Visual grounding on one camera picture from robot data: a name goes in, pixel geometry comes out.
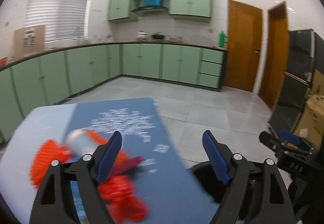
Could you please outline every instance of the countertop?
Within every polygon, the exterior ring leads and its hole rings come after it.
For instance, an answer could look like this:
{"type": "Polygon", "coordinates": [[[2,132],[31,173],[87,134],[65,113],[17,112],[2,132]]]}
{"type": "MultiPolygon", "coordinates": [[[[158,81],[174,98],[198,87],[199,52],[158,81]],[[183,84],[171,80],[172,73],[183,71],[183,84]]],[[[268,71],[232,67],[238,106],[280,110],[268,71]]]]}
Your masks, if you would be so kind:
{"type": "Polygon", "coordinates": [[[206,47],[206,46],[199,46],[199,45],[193,45],[193,44],[186,44],[186,43],[175,43],[175,42],[155,42],[155,41],[147,41],[147,42],[143,42],[143,41],[133,41],[133,42],[111,42],[111,43],[94,43],[94,44],[85,44],[85,45],[79,45],[79,46],[72,46],[72,47],[65,47],[65,48],[57,48],[57,49],[50,49],[50,50],[43,50],[40,53],[37,54],[33,54],[31,56],[25,57],[23,59],[20,60],[16,60],[16,61],[12,61],[10,63],[8,63],[7,65],[3,66],[2,68],[0,68],[0,71],[7,69],[11,66],[14,66],[18,63],[21,63],[23,61],[32,59],[32,58],[36,58],[36,57],[40,57],[43,55],[47,55],[47,54],[51,54],[51,53],[55,53],[55,52],[59,52],[59,51],[65,51],[65,50],[70,50],[70,49],[77,49],[77,48],[84,48],[84,47],[93,47],[93,46],[102,46],[102,45],[115,45],[115,44],[161,44],[161,45],[182,45],[182,46],[187,46],[187,47],[196,47],[196,48],[203,48],[203,49],[210,49],[210,50],[217,50],[217,51],[227,51],[224,48],[216,48],[216,47],[206,47]]]}

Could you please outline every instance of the silver pot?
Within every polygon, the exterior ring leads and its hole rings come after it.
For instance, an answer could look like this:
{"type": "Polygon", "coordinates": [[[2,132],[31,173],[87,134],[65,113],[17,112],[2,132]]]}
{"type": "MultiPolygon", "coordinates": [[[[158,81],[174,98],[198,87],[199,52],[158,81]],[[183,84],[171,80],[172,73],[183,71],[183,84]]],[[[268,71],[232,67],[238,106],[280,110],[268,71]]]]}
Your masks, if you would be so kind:
{"type": "Polygon", "coordinates": [[[137,41],[145,41],[147,40],[147,34],[144,31],[140,31],[136,34],[137,41]]]}

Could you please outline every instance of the brown door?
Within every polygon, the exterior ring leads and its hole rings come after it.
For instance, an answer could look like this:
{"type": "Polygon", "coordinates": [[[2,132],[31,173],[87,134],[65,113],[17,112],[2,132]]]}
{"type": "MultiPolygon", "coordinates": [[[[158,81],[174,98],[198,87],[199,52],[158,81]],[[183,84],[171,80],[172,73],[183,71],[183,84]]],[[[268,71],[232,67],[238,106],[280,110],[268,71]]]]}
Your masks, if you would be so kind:
{"type": "Polygon", "coordinates": [[[288,55],[286,3],[281,3],[269,10],[268,14],[267,58],[259,96],[272,109],[281,89],[288,55]]]}
{"type": "Polygon", "coordinates": [[[262,10],[235,1],[228,2],[228,9],[225,86],[252,91],[261,49],[262,10]]]}

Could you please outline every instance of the window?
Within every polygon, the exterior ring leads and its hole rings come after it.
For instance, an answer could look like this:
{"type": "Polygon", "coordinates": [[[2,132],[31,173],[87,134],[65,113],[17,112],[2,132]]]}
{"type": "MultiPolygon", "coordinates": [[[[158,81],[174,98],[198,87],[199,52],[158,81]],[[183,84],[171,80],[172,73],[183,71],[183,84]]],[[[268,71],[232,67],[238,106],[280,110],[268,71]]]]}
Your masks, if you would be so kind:
{"type": "Polygon", "coordinates": [[[90,0],[29,0],[25,27],[45,25],[45,42],[87,37],[90,0]]]}

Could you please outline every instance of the drawer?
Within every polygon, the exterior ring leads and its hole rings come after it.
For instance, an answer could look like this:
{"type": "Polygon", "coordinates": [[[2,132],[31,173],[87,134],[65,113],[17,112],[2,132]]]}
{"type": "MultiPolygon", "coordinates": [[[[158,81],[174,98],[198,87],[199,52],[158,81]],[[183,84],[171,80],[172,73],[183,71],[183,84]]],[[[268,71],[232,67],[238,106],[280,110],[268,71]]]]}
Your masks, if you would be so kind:
{"type": "Polygon", "coordinates": [[[220,76],[222,71],[222,65],[217,63],[211,63],[211,62],[201,62],[201,73],[220,76]]]}
{"type": "Polygon", "coordinates": [[[218,88],[219,77],[200,74],[199,85],[218,88]]]}
{"type": "Polygon", "coordinates": [[[204,49],[203,60],[211,61],[215,63],[223,63],[223,54],[224,52],[218,50],[204,49]]]}

